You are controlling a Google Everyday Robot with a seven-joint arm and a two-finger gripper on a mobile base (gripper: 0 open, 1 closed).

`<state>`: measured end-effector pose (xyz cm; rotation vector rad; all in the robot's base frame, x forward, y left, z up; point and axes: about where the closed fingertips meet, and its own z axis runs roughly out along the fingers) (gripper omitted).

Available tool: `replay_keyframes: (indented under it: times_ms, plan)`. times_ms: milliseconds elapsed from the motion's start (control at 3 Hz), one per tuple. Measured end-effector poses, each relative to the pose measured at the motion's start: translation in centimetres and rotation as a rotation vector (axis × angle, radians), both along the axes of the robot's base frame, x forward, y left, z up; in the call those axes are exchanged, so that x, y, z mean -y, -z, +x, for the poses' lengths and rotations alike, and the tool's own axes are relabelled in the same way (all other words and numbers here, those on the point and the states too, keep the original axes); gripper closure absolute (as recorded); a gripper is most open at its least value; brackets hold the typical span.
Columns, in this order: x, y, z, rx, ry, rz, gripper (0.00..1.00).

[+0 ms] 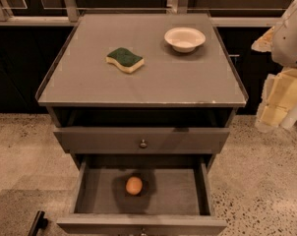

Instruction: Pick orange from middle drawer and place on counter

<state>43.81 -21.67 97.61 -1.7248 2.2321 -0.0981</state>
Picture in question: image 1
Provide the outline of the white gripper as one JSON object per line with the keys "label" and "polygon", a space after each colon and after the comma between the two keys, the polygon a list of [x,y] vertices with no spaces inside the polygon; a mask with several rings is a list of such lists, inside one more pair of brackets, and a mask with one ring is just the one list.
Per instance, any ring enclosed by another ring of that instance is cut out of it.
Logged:
{"label": "white gripper", "polygon": [[[274,28],[268,29],[254,41],[251,48],[258,52],[271,52]],[[256,115],[256,128],[264,133],[293,127],[297,121],[297,68],[284,67],[277,75],[265,80],[262,102]]]}

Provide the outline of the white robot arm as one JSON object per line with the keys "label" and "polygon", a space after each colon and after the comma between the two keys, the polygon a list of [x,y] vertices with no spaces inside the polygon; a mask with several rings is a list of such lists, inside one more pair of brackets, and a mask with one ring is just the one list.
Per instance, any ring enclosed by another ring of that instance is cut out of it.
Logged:
{"label": "white robot arm", "polygon": [[268,75],[255,126],[261,132],[290,129],[297,121],[297,0],[294,0],[276,25],[253,44],[258,52],[269,52],[282,66],[277,75]]}

